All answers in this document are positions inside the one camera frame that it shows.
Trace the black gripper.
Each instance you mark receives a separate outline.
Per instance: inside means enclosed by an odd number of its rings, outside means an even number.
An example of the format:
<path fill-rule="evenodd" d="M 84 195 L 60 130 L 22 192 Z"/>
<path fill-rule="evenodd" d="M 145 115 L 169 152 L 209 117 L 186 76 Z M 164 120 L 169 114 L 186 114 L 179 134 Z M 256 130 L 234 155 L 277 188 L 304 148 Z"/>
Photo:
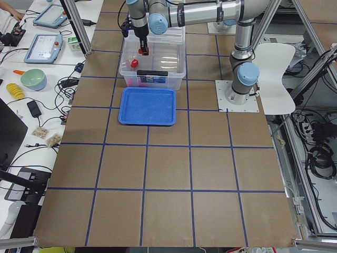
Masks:
<path fill-rule="evenodd" d="M 134 33 L 136 37 L 140 39 L 140 48 L 141 49 L 148 48 L 147 45 L 147 36 L 149 35 L 148 25 L 144 25 L 142 27 L 134 26 Z"/>

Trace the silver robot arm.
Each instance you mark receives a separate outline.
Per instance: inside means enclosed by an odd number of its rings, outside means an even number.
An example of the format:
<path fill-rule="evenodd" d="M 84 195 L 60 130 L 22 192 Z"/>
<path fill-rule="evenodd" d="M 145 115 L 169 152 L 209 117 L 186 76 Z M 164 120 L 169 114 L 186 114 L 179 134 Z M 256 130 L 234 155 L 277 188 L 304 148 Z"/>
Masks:
<path fill-rule="evenodd" d="M 140 54 L 149 55 L 149 33 L 164 34 L 171 27 L 213 23 L 215 27 L 235 26 L 234 49 L 230 62 L 234 74 L 231 86 L 226 88 L 226 99 L 236 105 L 244 104 L 250 90 L 257 83 L 259 69 L 252 63 L 253 29 L 256 18 L 268 7 L 269 1 L 126 1 L 129 16 L 121 25 L 124 37 L 133 30 L 140 40 Z"/>

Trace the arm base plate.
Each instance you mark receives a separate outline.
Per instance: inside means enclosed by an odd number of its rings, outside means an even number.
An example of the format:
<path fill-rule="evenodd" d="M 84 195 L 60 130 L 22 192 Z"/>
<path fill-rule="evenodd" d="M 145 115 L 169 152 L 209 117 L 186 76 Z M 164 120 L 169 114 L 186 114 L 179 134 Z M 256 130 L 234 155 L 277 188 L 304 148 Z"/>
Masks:
<path fill-rule="evenodd" d="M 207 23 L 207 29 L 209 34 L 215 35 L 235 35 L 236 24 L 226 25 L 224 23 L 209 22 Z"/>
<path fill-rule="evenodd" d="M 259 106 L 254 89 L 240 95 L 232 90 L 230 80 L 216 80 L 217 103 L 220 112 L 259 113 Z"/>

